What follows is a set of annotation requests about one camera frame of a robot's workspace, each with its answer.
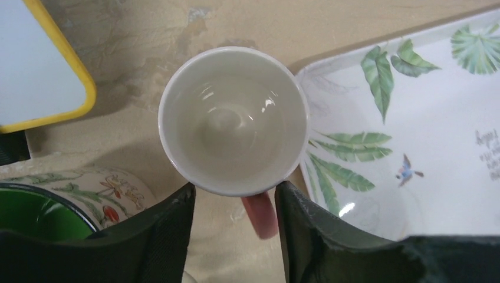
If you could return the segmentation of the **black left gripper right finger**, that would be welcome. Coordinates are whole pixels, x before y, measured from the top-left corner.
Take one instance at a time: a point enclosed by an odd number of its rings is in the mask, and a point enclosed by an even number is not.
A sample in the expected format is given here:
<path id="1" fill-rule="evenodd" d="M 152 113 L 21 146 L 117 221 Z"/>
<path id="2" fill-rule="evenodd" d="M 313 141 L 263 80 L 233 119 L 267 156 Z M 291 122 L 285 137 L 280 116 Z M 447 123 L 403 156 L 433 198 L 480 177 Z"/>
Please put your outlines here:
<path id="1" fill-rule="evenodd" d="M 362 231 L 291 182 L 275 192 L 287 282 L 498 282 L 497 236 L 411 236 Z"/>

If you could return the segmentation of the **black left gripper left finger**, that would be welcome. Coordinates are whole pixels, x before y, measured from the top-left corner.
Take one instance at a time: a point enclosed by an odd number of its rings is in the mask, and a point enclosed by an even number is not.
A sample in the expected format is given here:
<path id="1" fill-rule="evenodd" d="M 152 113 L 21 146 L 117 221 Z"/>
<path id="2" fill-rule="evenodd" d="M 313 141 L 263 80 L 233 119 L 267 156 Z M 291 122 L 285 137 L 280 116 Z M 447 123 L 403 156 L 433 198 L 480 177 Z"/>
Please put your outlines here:
<path id="1" fill-rule="evenodd" d="M 85 239 L 50 242 L 1 230 L 2 282 L 181 282 L 196 189 L 165 200 Z"/>

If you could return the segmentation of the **cream illustrated mug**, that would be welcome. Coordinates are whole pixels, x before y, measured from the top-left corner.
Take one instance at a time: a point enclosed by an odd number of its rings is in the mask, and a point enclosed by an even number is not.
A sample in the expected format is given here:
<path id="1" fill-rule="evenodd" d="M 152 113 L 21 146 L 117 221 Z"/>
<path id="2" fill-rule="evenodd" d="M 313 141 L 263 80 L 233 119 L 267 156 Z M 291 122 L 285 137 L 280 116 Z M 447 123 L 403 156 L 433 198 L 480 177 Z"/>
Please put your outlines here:
<path id="1" fill-rule="evenodd" d="M 155 205 L 138 177 L 84 167 L 1 180 L 1 229 L 48 241 L 83 239 Z"/>

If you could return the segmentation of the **pink mug back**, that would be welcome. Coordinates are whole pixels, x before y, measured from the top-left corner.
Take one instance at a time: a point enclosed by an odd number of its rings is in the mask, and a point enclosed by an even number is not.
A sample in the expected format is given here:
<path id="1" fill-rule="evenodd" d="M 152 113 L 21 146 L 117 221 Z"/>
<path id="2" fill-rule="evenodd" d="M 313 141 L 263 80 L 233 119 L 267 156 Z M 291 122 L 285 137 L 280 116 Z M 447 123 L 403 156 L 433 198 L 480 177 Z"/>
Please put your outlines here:
<path id="1" fill-rule="evenodd" d="M 268 192 L 296 169 L 310 132 L 305 94 L 283 63 L 247 47 L 202 52 L 171 76 L 157 123 L 187 181 L 241 198 L 258 237 L 277 234 Z"/>

